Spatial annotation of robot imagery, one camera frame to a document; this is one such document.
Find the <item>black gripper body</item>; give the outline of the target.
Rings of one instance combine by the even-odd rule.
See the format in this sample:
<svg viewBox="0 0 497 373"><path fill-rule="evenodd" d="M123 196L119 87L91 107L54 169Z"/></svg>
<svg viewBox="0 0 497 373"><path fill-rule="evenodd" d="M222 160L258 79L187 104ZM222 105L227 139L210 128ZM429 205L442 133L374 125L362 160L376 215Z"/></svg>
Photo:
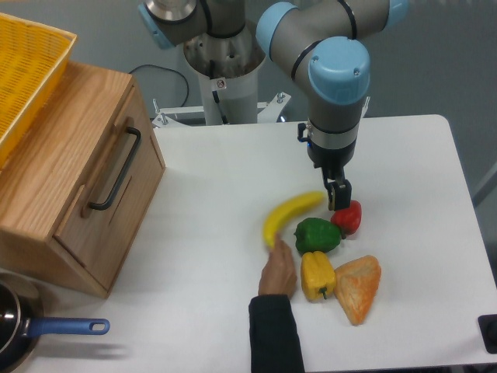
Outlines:
<svg viewBox="0 0 497 373"><path fill-rule="evenodd" d="M356 147L356 127L342 133L324 132L312 122L297 125L297 140L305 143L310 160L325 183L345 183L345 166Z"/></svg>

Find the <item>dark sleeved forearm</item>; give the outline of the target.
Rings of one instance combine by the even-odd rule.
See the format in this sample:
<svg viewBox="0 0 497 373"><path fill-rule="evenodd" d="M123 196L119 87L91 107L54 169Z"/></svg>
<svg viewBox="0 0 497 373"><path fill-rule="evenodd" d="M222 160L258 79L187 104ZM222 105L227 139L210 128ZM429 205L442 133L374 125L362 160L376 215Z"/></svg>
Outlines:
<svg viewBox="0 0 497 373"><path fill-rule="evenodd" d="M260 295L248 306L252 372L303 372L304 362L290 299Z"/></svg>

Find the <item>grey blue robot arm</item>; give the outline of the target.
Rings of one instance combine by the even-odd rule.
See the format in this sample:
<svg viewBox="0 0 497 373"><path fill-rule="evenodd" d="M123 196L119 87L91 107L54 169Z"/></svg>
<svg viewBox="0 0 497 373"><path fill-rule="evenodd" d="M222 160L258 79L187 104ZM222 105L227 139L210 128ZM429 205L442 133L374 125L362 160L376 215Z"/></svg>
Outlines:
<svg viewBox="0 0 497 373"><path fill-rule="evenodd" d="M143 1L138 12L161 49L182 46L196 72L208 124L253 123L256 78L276 64L308 99L298 140L321 170L332 211L347 208L353 157L367 105L370 55L361 40L400 22L407 1L320 1L307 9L271 5L257 23L244 1Z"/></svg>

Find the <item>person's bare hand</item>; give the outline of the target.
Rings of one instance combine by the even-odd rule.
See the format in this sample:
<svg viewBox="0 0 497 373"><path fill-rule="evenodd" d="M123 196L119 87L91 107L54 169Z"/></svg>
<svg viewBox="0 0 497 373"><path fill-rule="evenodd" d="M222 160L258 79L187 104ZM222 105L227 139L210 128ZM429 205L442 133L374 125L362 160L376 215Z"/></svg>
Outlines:
<svg viewBox="0 0 497 373"><path fill-rule="evenodd" d="M290 247L275 235L273 250L262 269L258 295L286 295L291 299L297 286L297 273Z"/></svg>

